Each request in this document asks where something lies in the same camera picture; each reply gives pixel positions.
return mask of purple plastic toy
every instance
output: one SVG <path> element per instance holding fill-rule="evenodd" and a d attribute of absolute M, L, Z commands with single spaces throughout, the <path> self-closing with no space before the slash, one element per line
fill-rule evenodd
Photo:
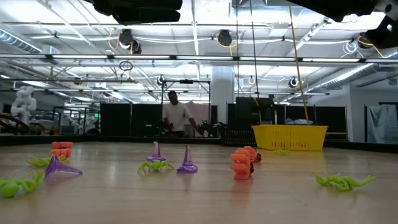
<path fill-rule="evenodd" d="M 182 166 L 177 169 L 177 172 L 180 173 L 194 173 L 198 172 L 198 167 L 193 165 L 192 159 L 191 159 L 191 149 L 189 146 L 185 146 L 185 157 L 184 157 L 184 162 L 182 163 Z"/>
<path fill-rule="evenodd" d="M 53 172 L 74 172 L 77 174 L 83 174 L 83 171 L 67 166 L 60 162 L 55 155 L 51 157 L 50 164 L 45 170 L 45 177 Z"/>
<path fill-rule="evenodd" d="M 160 146 L 159 146 L 159 143 L 157 143 L 157 142 L 154 142 L 154 144 L 155 144 L 155 148 L 154 148 L 154 152 L 152 153 L 152 156 L 149 156 L 148 158 L 147 158 L 147 161 L 148 162 L 155 162 L 155 161 L 165 161 L 166 160 L 166 158 L 163 158 L 161 155 L 160 155 Z"/>

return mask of green toy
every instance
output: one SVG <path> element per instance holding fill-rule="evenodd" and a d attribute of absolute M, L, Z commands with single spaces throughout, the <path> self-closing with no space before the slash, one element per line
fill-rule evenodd
<path fill-rule="evenodd" d="M 11 198 L 15 196 L 15 194 L 19 191 L 19 186 L 22 186 L 22 189 L 26 193 L 33 192 L 36 187 L 38 187 L 44 180 L 44 171 L 41 170 L 39 173 L 32 171 L 33 180 L 27 180 L 24 176 L 21 179 L 17 180 L 12 177 L 5 180 L 4 178 L 0 178 L 0 189 L 2 196 L 4 198 Z"/>
<path fill-rule="evenodd" d="M 276 153 L 278 155 L 286 156 L 286 155 L 289 155 L 292 152 L 290 150 L 278 149 L 278 150 L 275 150 L 274 153 Z"/>
<path fill-rule="evenodd" d="M 59 156 L 58 160 L 61 162 L 66 162 L 69 161 L 70 158 L 66 158 L 65 156 Z M 34 156 L 29 156 L 29 159 L 25 159 L 25 161 L 33 166 L 39 167 L 39 168 L 46 168 L 50 164 L 51 157 L 48 158 L 36 158 Z"/>
<path fill-rule="evenodd" d="M 155 162 L 145 161 L 138 168 L 137 172 L 140 172 L 142 170 L 145 171 L 144 170 L 145 167 L 148 167 L 149 170 L 151 170 L 151 171 L 161 170 L 163 167 L 166 167 L 168 169 L 174 169 L 174 167 L 171 164 L 169 164 L 168 162 L 166 162 L 166 161 L 155 161 Z"/>
<path fill-rule="evenodd" d="M 353 187 L 362 187 L 376 179 L 371 175 L 367 176 L 361 182 L 355 181 L 353 178 L 348 176 L 340 176 L 340 173 L 337 175 L 328 175 L 325 172 L 326 179 L 320 177 L 317 173 L 312 172 L 315 175 L 315 179 L 317 180 L 318 184 L 322 186 L 333 185 L 340 191 L 348 191 L 351 190 Z"/>

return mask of yellow basket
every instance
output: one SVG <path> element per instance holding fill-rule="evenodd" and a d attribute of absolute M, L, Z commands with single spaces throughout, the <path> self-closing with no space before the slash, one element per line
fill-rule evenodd
<path fill-rule="evenodd" d="M 328 126 L 264 124 L 253 129 L 261 149 L 321 151 Z"/>

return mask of man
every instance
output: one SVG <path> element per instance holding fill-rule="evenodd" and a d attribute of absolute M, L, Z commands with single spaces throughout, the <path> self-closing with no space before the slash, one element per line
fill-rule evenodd
<path fill-rule="evenodd" d="M 199 131 L 198 126 L 193 119 L 185 104 L 178 102 L 178 96 L 175 91 L 170 91 L 170 104 L 163 105 L 163 119 L 166 124 L 170 126 L 172 136 L 183 137 L 185 119 L 188 119 L 192 127 Z"/>

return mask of gray curtain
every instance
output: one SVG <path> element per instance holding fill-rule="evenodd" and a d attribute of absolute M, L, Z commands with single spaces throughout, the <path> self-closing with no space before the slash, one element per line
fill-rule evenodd
<path fill-rule="evenodd" d="M 397 143 L 398 118 L 395 105 L 368 106 L 368 142 Z"/>

